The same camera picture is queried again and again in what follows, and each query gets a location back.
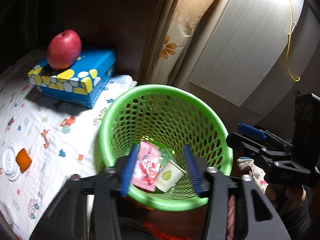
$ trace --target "yellow cable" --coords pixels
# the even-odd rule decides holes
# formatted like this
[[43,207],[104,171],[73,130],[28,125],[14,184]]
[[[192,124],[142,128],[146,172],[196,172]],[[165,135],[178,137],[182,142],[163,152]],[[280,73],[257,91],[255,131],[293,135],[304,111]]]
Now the yellow cable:
[[291,22],[290,22],[290,32],[289,32],[289,42],[288,42],[287,58],[286,58],[286,60],[285,60],[285,64],[286,64],[286,66],[287,66],[287,71],[288,71],[290,77],[291,77],[294,81],[298,82],[298,81],[300,80],[300,78],[295,79],[295,78],[291,75],[290,70],[289,70],[289,65],[288,65],[290,45],[291,45],[291,37],[292,37],[292,24],[293,24],[293,11],[292,11],[292,2],[291,2],[291,0],[290,0],[290,10],[291,10]]

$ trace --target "person's hand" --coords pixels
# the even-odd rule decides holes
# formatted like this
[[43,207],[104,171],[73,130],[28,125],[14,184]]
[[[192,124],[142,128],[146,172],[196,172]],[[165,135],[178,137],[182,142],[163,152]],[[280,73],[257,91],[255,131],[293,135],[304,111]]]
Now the person's hand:
[[[272,184],[269,184],[266,188],[265,195],[269,198],[275,209],[278,207],[276,199],[278,198],[276,191],[272,188]],[[286,214],[293,214],[301,206],[306,198],[306,191],[301,187],[288,187],[285,195],[288,199],[292,200],[290,208],[286,211]]]

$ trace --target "blue clip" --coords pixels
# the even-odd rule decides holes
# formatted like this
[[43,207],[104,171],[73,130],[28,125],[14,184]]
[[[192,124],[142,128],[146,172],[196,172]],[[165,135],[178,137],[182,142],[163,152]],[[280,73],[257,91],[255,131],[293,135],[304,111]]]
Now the blue clip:
[[257,141],[265,141],[267,139],[267,136],[263,131],[260,131],[244,123],[240,123],[238,125],[238,131]]

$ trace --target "basket rim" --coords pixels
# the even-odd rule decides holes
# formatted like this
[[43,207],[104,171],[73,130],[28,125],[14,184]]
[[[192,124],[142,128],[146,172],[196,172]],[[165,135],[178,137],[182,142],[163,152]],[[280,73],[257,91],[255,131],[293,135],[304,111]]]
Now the basket rim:
[[[181,90],[179,88],[167,86],[167,85],[159,85],[159,84],[148,84],[148,85],[141,85],[137,86],[135,88],[129,89],[119,97],[115,99],[115,101],[112,102],[111,106],[108,108],[106,115],[103,118],[100,131],[99,131],[99,146],[100,146],[100,151],[102,154],[102,159],[105,164],[105,166],[114,166],[115,165],[115,158],[113,157],[112,154],[108,154],[112,152],[112,148],[110,144],[107,144],[107,133],[106,129],[108,124],[113,123],[114,120],[111,117],[114,111],[117,111],[116,109],[119,109],[118,107],[123,104],[123,99],[126,98],[130,94],[135,94],[137,91],[143,91],[143,92],[148,92],[150,88],[160,88],[160,89],[169,89],[169,90],[175,90],[177,92],[183,93],[189,97],[192,97],[193,99],[201,102],[205,108],[207,108],[208,111],[210,111],[216,118],[216,121],[219,123],[220,127],[223,130],[223,134],[220,135],[220,137],[224,137],[224,139],[227,138],[228,131],[226,127],[224,126],[222,120],[218,115],[201,99],[197,98],[195,95]],[[231,169],[232,169],[232,161],[233,161],[233,151],[231,148],[228,147],[228,152],[224,153],[228,155],[229,157],[229,164],[227,169],[225,170],[225,175],[230,175]],[[148,194],[142,190],[139,190],[137,187],[131,185],[128,191],[128,195],[133,198],[134,200],[138,201],[139,203],[155,208],[158,210],[163,210],[163,211],[186,211],[186,210],[191,210],[197,207],[200,207],[202,205],[205,205],[208,202],[207,198],[199,198],[199,197],[192,197],[192,198],[187,198],[183,200],[166,200],[162,198],[158,198],[157,195],[154,197],[150,196],[151,194]]]

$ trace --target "green plastic waste basket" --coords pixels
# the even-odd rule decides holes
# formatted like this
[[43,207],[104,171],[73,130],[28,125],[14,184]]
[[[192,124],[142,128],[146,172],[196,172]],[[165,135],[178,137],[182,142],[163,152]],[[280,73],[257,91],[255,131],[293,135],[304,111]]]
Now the green plastic waste basket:
[[[156,141],[174,152],[177,164],[186,169],[182,147],[190,144],[195,155],[209,166],[230,175],[232,149],[228,132],[217,114],[202,100],[165,85],[142,85],[120,95],[108,109],[99,143],[105,165],[113,166],[142,139]],[[188,175],[168,192],[146,193],[131,185],[128,195],[141,204],[164,211],[185,211],[208,202],[192,190]]]

